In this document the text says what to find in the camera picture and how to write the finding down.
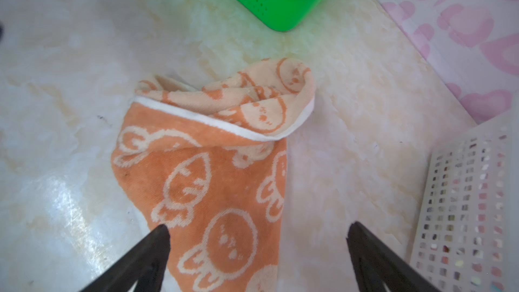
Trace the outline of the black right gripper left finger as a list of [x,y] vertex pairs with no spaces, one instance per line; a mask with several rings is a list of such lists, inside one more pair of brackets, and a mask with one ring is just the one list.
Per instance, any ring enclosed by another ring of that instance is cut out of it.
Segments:
[[83,291],[160,291],[169,254],[170,234],[161,224]]

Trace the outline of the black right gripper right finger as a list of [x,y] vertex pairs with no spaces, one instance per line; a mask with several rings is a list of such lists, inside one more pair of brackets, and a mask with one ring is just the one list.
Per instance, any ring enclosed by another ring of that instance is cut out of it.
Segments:
[[437,291],[362,223],[351,224],[346,238],[360,291]]

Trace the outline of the peach patterned towel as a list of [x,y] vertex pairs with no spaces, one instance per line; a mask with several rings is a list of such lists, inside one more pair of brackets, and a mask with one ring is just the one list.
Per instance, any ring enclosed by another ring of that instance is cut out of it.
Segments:
[[287,137],[314,109],[312,72],[263,59],[194,89],[141,81],[112,154],[149,228],[168,227],[181,291],[275,291]]

